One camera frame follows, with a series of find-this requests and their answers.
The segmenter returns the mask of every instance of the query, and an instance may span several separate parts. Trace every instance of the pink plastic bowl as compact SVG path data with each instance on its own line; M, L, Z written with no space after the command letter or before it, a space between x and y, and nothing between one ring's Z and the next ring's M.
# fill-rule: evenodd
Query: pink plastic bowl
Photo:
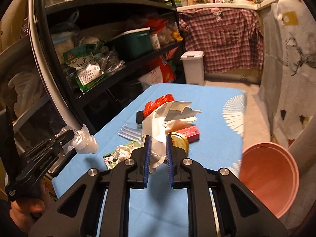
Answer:
M243 151L239 179L277 218L293 204L299 186L294 158L273 142L257 143Z

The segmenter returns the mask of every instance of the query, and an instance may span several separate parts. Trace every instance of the pink box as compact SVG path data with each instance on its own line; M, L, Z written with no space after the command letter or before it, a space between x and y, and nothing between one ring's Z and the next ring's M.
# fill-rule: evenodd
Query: pink box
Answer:
M176 133L183 134L188 139L189 143L200 139L200 132L196 125L178 130Z

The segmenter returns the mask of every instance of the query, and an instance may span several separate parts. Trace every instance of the green plastic box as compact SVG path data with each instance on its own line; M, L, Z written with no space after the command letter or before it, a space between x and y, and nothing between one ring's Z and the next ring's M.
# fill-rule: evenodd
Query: green plastic box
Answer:
M106 45L109 49L114 46L121 60L135 60L153 50L149 30L148 27L126 31L112 38Z

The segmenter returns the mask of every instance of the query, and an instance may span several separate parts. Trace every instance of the metal screw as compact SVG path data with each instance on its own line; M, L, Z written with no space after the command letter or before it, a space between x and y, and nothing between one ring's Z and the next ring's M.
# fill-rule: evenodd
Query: metal screw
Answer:
M125 160L125 164L128 165L128 166L131 166L135 163L135 161L133 159L127 159Z
M98 173L98 170L95 168L89 169L89 171L88 171L88 175L90 175L90 176L94 176L97 173Z
M184 159L184 160L182 161L182 163L188 166L188 165L191 165L191 164L192 164L192 160L190 160L190 159Z
M222 168L220 171L219 171L222 175L228 175L229 174L229 170L227 168Z

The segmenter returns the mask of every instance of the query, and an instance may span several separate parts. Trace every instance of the white trash can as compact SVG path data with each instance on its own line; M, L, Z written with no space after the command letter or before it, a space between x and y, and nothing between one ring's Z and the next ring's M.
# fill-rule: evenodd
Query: white trash can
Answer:
M187 84L204 85L203 51L186 52L181 56Z

